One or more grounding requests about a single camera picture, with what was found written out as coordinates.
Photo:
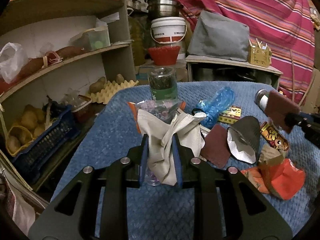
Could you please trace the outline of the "white face mask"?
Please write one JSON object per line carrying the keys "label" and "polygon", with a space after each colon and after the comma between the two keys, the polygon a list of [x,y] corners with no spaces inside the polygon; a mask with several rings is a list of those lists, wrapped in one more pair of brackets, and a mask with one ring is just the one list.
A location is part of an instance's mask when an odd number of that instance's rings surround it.
{"label": "white face mask", "polygon": [[198,157],[205,145],[200,131],[200,122],[205,117],[203,112],[190,115],[180,111],[170,124],[166,124],[145,110],[138,111],[139,129],[149,137],[148,167],[162,184],[174,186],[177,183],[171,149],[173,136],[178,135],[180,144],[190,148],[193,156]]}

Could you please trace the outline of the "maroon sponge block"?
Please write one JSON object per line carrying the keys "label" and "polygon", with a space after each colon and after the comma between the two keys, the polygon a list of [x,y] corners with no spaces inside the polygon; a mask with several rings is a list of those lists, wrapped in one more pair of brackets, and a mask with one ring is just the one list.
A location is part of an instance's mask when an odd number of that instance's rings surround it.
{"label": "maroon sponge block", "polygon": [[300,107],[279,92],[271,90],[264,113],[272,120],[275,126],[281,127],[287,134],[290,134],[294,125],[287,125],[285,117],[288,113],[298,115]]}

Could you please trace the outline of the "clear jar green label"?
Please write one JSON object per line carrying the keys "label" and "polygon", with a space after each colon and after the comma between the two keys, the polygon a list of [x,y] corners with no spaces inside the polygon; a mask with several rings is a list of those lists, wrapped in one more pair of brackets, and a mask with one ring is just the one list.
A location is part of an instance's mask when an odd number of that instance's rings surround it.
{"label": "clear jar green label", "polygon": [[264,112],[268,103],[269,92],[265,89],[260,89],[255,94],[255,104]]}

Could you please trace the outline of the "orange snack wrapper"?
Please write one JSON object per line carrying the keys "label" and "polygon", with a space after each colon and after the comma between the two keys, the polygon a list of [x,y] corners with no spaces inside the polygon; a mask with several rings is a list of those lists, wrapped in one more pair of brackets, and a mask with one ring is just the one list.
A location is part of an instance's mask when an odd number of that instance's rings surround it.
{"label": "orange snack wrapper", "polygon": [[289,158],[264,161],[241,170],[241,173],[259,192],[272,194],[281,200],[291,199],[302,188],[306,178],[305,171],[296,168]]}

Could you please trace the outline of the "purple clear wrapper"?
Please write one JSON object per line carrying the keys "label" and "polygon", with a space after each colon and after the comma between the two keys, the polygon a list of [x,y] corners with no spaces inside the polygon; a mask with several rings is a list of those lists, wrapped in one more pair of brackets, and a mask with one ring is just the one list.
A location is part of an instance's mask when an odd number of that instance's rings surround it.
{"label": "purple clear wrapper", "polygon": [[135,104],[136,111],[142,109],[166,124],[170,124],[176,115],[176,111],[180,108],[182,100],[144,100]]}

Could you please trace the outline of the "maroon scouring pad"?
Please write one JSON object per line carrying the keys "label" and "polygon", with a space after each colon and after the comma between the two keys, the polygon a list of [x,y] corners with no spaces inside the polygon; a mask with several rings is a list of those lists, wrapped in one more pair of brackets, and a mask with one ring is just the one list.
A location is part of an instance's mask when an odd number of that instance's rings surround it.
{"label": "maroon scouring pad", "polygon": [[231,154],[227,145],[227,129],[216,124],[204,139],[201,155],[216,167],[222,169]]}

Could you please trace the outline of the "yellow cigarette box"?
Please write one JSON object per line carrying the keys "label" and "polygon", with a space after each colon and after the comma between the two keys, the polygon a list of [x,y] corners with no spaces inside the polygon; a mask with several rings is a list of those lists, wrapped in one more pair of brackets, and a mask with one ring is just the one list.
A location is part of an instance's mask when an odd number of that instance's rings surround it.
{"label": "yellow cigarette box", "polygon": [[219,114],[218,122],[232,125],[241,119],[241,108],[230,106]]}

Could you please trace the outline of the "green label jar upright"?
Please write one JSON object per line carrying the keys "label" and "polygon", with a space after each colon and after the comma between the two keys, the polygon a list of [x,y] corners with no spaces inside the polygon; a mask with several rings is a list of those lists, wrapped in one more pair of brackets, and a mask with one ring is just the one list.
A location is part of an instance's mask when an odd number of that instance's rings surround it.
{"label": "green label jar upright", "polygon": [[148,73],[148,81],[153,100],[178,98],[176,71],[174,68],[153,68]]}

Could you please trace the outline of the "wooden side cabinet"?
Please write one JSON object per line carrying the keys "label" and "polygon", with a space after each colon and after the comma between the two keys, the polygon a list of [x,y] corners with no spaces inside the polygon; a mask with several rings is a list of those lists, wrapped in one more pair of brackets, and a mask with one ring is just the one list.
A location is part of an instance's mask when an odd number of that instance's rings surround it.
{"label": "wooden side cabinet", "polygon": [[186,57],[189,81],[242,81],[271,85],[278,89],[283,72],[248,62],[189,55]]}

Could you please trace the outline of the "yellow chopstick holder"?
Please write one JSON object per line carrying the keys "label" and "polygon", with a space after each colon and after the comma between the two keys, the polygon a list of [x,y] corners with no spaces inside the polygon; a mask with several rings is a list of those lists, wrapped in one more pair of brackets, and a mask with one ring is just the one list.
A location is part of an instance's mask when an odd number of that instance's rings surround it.
{"label": "yellow chopstick holder", "polygon": [[249,39],[248,62],[250,64],[269,67],[272,63],[272,50],[266,42]]}

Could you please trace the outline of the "red plastic basket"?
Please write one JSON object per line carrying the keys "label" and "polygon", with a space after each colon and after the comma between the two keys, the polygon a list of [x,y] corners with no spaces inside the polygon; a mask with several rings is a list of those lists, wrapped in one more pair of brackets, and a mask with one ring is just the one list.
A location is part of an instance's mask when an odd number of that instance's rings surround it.
{"label": "red plastic basket", "polygon": [[180,46],[163,46],[148,48],[154,64],[157,66],[175,65],[180,51]]}

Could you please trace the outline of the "dark blue crate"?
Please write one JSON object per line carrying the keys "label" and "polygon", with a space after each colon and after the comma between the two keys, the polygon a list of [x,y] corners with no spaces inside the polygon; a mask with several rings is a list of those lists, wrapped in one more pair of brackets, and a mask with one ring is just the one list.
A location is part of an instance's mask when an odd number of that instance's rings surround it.
{"label": "dark blue crate", "polygon": [[68,140],[79,134],[79,123],[72,106],[60,106],[63,110],[47,130],[37,137],[25,150],[14,157],[12,163],[21,177],[35,183],[43,172],[43,166]]}

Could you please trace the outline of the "pink striped curtain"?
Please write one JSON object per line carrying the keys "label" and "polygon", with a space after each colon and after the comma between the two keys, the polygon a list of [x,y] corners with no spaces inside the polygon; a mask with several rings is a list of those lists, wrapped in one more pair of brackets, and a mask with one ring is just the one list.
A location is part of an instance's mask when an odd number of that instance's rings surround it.
{"label": "pink striped curtain", "polygon": [[300,103],[311,82],[315,35],[308,0],[176,0],[195,28],[202,10],[249,26],[251,41],[272,50],[272,66],[282,72],[280,90]]}

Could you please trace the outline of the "grey cloth cover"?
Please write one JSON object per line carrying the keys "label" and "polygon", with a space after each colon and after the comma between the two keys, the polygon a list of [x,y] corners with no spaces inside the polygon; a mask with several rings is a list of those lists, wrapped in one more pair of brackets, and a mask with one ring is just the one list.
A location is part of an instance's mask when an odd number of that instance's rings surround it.
{"label": "grey cloth cover", "polygon": [[188,47],[190,55],[246,62],[249,26],[203,10]]}

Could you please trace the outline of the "steel pot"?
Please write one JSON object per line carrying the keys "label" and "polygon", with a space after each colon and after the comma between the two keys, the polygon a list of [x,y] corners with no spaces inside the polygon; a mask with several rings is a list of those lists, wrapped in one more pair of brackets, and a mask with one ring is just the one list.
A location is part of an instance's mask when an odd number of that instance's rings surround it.
{"label": "steel pot", "polygon": [[151,19],[178,17],[183,5],[176,0],[145,0],[148,4],[148,16]]}

